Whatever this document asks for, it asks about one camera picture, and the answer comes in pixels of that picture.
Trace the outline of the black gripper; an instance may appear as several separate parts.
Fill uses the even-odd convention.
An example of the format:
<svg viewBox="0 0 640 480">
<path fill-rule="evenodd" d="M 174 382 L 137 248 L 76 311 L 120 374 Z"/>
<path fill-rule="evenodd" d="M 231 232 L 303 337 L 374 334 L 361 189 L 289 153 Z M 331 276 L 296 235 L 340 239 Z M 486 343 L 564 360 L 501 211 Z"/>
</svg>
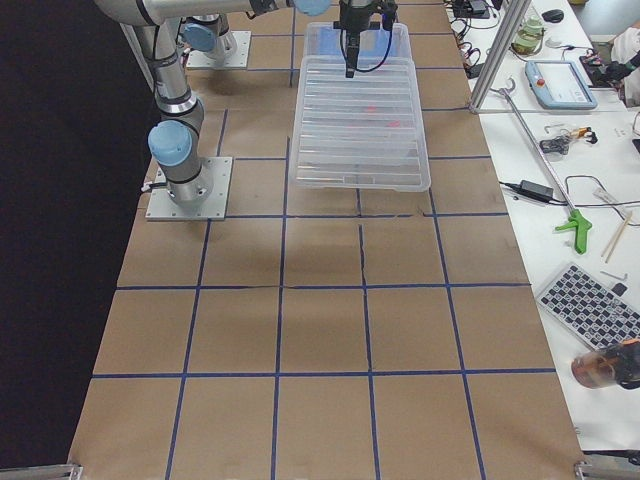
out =
<svg viewBox="0 0 640 480">
<path fill-rule="evenodd" d="M 353 78 L 358 68 L 358 45 L 360 34 L 369 29 L 374 13 L 374 2 L 370 0 L 342 0 L 339 2 L 339 29 L 343 32 L 347 78 Z"/>
</svg>

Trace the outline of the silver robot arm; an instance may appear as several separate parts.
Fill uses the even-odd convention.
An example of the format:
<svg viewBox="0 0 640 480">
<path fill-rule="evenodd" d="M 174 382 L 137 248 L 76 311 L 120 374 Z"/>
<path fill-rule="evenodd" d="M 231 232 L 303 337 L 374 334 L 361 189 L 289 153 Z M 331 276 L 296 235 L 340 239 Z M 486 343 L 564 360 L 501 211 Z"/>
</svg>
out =
<svg viewBox="0 0 640 480">
<path fill-rule="evenodd" d="M 178 58 L 176 34 L 168 21 L 191 17 L 217 20 L 228 13 L 251 12 L 257 16 L 294 7 L 317 16 L 329 1 L 98 1 L 109 18 L 133 28 L 154 82 L 154 98 L 161 122 L 148 134 L 148 145 L 166 182 L 168 197 L 177 205 L 197 204 L 213 188 L 212 175 L 198 156 L 204 105 L 192 92 Z"/>
<path fill-rule="evenodd" d="M 226 14 L 188 17 L 182 37 L 193 50 L 216 62 L 223 62 L 237 50 Z"/>
</svg>

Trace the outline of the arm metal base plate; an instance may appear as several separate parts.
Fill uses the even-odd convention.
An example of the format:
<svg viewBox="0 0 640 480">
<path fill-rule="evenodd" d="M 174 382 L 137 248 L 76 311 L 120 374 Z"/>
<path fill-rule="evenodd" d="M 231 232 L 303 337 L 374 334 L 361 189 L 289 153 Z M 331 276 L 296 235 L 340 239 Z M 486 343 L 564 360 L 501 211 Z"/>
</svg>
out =
<svg viewBox="0 0 640 480">
<path fill-rule="evenodd" d="M 200 157 L 199 175 L 186 184 L 168 182 L 157 168 L 150 191 L 146 219 L 149 221 L 223 221 L 226 217 L 232 177 L 232 157 Z"/>
<path fill-rule="evenodd" d="M 248 67 L 250 31 L 229 31 L 219 38 L 211 52 L 192 51 L 188 70 L 244 70 Z"/>
</svg>

